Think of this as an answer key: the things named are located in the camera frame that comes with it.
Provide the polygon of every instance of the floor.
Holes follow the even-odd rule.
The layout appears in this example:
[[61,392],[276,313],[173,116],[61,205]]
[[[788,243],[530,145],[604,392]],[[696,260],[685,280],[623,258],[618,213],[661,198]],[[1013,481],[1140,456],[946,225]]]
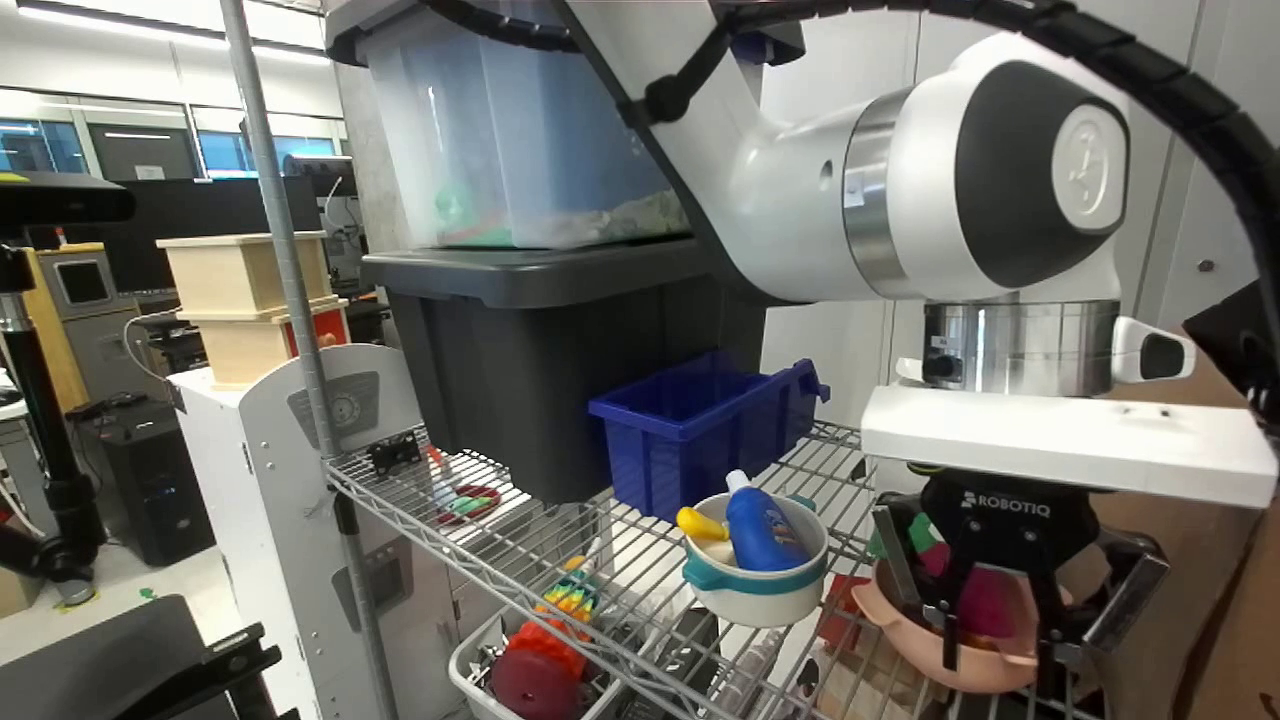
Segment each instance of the floor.
[[54,589],[42,589],[33,610],[0,618],[0,666],[11,666],[155,598],[184,598],[205,639],[243,628],[217,549],[167,568],[146,568],[127,549],[104,546],[96,582],[96,598],[81,610],[61,610]]

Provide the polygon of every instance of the window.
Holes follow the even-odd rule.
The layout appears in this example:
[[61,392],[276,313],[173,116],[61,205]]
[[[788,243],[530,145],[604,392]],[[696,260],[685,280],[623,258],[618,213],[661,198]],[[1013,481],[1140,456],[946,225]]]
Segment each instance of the window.
[[253,174],[253,155],[239,133],[196,133],[208,174]]
[[0,122],[0,174],[87,174],[73,122]]
[[276,163],[285,170],[285,155],[335,155],[329,137],[276,137]]
[[[208,174],[253,174],[253,154],[239,133],[196,133]],[[329,137],[276,137],[276,163],[285,155],[335,155]]]

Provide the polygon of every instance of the blue plastic bin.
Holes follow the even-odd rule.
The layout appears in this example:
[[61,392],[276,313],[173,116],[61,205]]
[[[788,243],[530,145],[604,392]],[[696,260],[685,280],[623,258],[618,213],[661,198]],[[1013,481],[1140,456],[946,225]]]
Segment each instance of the blue plastic bin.
[[685,504],[722,493],[733,469],[764,474],[808,427],[829,397],[810,361],[775,378],[727,374],[698,357],[597,397],[611,493],[642,517],[672,519]]

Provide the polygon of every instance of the metal wire shelf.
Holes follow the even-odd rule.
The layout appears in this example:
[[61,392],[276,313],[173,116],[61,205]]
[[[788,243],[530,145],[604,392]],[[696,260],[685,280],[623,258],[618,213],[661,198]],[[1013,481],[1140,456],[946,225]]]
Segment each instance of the metal wire shelf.
[[[512,478],[476,456],[461,452],[450,459],[456,484],[489,489],[505,507],[530,504]],[[833,575],[867,575],[867,535],[871,535],[871,474],[861,456],[854,433],[841,425],[817,425],[780,464],[756,478],[769,493],[810,504],[833,535]],[[951,695],[925,678],[916,678],[871,624],[862,624],[846,603],[822,602],[821,613],[788,628],[785,653],[769,678],[747,678],[742,653],[764,639],[761,628],[714,624],[714,645],[696,645],[693,628],[675,632],[685,610],[696,598],[685,589],[685,549],[679,532],[662,519],[640,517],[614,504],[606,493],[586,504],[542,507],[540,519],[515,519],[512,513],[493,513],[482,519],[461,523],[432,501],[426,469],[404,469],[375,478],[358,456],[333,464],[333,484],[350,497],[362,513],[378,517],[387,527],[416,539],[425,553],[440,555],[496,602],[515,613],[530,613],[542,589],[561,575],[565,560],[586,555],[601,582],[597,618],[623,620],[631,632],[649,636],[649,653],[636,636],[604,636],[584,628],[565,636],[606,678],[618,678],[631,691],[661,704],[672,715],[727,715],[711,710],[708,690],[689,683],[696,669],[714,669],[741,690],[761,690],[753,715],[829,715],[829,720],[1006,720],[1006,715],[1066,715],[1093,720],[1096,711],[1074,710],[1070,683],[1064,691],[1038,695],[1036,690],[1021,695]],[[841,628],[834,639],[817,636],[821,620]],[[693,658],[693,672],[662,672],[655,653],[679,645]],[[821,690],[801,691],[808,662],[841,658],[821,679]]]

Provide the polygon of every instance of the lab room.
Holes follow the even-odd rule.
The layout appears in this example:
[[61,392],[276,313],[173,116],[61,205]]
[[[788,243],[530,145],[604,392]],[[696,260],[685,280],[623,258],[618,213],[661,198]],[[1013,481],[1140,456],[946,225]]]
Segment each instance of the lab room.
[[1277,0],[0,0],[0,715],[1280,720]]

